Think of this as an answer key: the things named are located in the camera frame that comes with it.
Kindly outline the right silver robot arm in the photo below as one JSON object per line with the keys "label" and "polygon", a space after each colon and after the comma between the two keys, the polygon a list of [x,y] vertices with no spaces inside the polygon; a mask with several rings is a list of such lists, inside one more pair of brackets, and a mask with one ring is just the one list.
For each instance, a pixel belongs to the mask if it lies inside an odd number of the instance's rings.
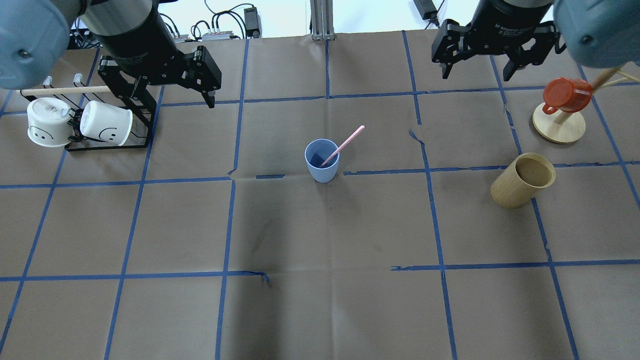
{"label": "right silver robot arm", "polygon": [[479,55],[506,55],[503,80],[548,54],[568,51],[586,68],[615,68],[640,59],[637,0],[481,0],[470,23],[446,19],[431,60],[447,79],[455,64]]}

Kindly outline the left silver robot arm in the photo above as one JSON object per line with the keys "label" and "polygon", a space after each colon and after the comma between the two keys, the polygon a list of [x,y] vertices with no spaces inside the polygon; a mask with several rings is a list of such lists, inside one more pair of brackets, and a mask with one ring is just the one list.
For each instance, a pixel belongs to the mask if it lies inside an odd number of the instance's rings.
{"label": "left silver robot arm", "polygon": [[107,51],[99,76],[128,108],[154,110],[149,85],[199,92],[210,109],[222,71],[206,47],[189,54],[170,36],[156,0],[3,0],[0,3],[1,87],[22,91],[41,84],[66,52],[80,19]]}

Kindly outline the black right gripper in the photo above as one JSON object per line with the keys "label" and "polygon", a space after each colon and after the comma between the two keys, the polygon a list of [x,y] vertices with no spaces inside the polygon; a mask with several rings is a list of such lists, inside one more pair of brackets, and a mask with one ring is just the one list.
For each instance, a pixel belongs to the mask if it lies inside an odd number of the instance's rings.
{"label": "black right gripper", "polygon": [[544,21],[551,0],[480,0],[466,25],[447,18],[441,21],[432,43],[432,62],[442,79],[454,64],[477,55],[507,55],[502,70],[505,82],[528,65],[544,63],[551,50],[560,54],[561,34],[552,20]]}

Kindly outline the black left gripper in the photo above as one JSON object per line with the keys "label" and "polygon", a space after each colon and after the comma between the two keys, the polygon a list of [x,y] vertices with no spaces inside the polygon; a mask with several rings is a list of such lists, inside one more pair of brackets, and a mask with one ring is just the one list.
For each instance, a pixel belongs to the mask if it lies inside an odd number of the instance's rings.
{"label": "black left gripper", "polygon": [[109,54],[98,62],[100,79],[135,116],[155,116],[157,102],[147,89],[150,84],[198,91],[214,109],[222,71],[204,46],[186,55],[178,50],[158,10],[91,10],[90,30]]}

